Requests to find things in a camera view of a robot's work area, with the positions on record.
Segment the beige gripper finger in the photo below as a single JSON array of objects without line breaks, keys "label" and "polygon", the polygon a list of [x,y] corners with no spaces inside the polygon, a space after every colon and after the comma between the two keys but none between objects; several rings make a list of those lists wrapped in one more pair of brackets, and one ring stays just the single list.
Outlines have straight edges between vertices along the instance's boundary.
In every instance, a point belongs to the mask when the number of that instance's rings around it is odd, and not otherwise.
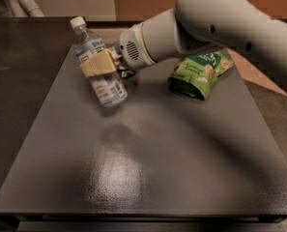
[{"label": "beige gripper finger", "polygon": [[97,53],[95,56],[82,63],[80,69],[86,78],[117,71],[114,60],[108,49]]}]

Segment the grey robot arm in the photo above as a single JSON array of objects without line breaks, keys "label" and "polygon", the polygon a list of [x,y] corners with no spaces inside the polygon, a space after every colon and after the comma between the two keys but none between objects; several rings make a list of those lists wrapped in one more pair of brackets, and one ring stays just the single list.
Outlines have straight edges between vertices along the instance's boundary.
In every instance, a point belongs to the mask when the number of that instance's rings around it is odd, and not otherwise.
[{"label": "grey robot arm", "polygon": [[222,48],[243,56],[287,93],[287,23],[247,0],[177,0],[173,9],[121,33],[81,68],[87,77],[119,67],[136,71]]}]

